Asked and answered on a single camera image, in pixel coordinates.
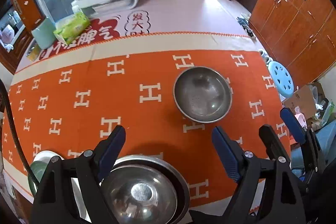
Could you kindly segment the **large white metal plate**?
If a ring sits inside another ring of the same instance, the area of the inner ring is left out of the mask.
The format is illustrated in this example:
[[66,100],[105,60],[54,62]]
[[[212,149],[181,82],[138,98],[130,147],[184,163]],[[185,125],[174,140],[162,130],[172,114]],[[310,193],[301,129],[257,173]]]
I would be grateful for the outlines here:
[[42,151],[33,161],[46,162],[47,168],[37,186],[31,223],[90,223],[79,184],[74,182],[73,160],[52,151]]

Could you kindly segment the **white printed table cover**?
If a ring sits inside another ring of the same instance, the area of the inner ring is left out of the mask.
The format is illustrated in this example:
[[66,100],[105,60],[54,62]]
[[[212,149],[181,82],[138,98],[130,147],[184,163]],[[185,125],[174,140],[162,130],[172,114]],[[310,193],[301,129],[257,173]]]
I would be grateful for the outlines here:
[[140,0],[135,9],[94,19],[70,46],[56,43],[34,62],[23,57],[12,83],[91,60],[186,50],[257,49],[218,0]]

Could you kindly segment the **cardboard box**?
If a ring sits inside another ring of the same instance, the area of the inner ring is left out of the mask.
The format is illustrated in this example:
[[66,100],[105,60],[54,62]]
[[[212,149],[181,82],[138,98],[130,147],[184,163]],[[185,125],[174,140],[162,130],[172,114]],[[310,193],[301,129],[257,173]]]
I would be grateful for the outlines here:
[[282,104],[290,108],[293,114],[302,113],[306,119],[315,117],[321,103],[325,97],[322,85],[319,82],[309,83],[293,93]]

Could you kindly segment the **green tissue pack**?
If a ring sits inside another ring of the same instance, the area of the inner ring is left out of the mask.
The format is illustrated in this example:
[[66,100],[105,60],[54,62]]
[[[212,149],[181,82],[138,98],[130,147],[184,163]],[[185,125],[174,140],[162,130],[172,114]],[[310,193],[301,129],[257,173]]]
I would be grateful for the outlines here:
[[90,20],[82,12],[77,12],[59,20],[54,30],[54,36],[65,45],[71,44],[88,26]]

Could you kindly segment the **brown wooden cabinet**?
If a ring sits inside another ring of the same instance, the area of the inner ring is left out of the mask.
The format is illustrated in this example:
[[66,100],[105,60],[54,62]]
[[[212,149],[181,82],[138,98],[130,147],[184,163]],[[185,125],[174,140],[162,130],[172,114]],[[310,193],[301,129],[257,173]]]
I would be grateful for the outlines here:
[[335,64],[335,7],[330,0],[257,0],[249,26],[296,86],[313,82]]

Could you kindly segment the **medium steel bowl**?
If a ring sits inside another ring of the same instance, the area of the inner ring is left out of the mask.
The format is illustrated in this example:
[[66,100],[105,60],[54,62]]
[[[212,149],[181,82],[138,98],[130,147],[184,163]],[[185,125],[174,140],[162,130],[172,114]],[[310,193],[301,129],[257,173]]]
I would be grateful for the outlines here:
[[118,223],[168,223],[177,210],[173,184],[145,165],[117,167],[100,187]]

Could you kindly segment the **yellow round tin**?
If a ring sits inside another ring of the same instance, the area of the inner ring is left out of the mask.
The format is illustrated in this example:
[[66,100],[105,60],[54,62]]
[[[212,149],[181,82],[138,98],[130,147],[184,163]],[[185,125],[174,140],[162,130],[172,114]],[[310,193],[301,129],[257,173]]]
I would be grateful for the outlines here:
[[30,61],[34,62],[39,57],[40,53],[41,53],[40,46],[37,44],[37,42],[33,42],[30,45],[26,56]]

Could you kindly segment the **green ceramic plate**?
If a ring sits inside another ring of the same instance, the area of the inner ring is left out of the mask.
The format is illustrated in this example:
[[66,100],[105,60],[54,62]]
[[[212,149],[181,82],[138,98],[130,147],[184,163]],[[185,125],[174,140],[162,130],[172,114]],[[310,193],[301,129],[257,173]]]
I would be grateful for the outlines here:
[[[43,161],[33,161],[32,164],[30,165],[30,168],[33,174],[35,175],[35,177],[37,178],[38,182],[41,181],[43,174],[47,168],[47,165],[48,164]],[[33,182],[33,179],[31,178],[30,175],[28,175],[28,182],[29,182],[29,188],[30,188],[31,194],[35,196],[38,188],[36,184]]]

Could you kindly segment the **large steel bowl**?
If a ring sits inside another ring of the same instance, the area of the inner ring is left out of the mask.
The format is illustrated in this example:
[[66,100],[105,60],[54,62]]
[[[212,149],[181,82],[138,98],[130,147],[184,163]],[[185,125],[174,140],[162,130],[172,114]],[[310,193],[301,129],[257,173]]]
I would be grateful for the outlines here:
[[118,223],[179,223],[190,204],[186,180],[154,156],[117,159],[100,186]]

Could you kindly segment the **blue plastic stool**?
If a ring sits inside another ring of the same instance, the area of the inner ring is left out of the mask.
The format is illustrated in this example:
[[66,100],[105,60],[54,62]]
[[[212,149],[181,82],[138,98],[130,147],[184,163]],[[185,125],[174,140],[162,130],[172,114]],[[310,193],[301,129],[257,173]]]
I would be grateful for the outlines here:
[[271,61],[268,64],[268,71],[278,93],[285,98],[290,98],[294,93],[294,84],[286,67],[277,61]]

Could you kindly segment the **small steel bowl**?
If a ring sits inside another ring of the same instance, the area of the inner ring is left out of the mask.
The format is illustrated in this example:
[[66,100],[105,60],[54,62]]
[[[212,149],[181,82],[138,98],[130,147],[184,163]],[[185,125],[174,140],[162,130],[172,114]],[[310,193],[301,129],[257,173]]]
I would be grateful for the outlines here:
[[232,90],[217,71],[191,67],[178,75],[173,98],[179,111],[193,122],[209,124],[223,119],[232,106]]

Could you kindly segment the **mint green canister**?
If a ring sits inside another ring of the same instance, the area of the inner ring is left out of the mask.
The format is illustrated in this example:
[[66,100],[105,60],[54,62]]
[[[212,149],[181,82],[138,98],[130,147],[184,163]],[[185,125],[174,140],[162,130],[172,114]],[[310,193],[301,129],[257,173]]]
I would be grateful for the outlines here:
[[52,46],[56,40],[54,30],[56,30],[54,23],[46,17],[41,24],[31,31],[35,41],[42,50]]

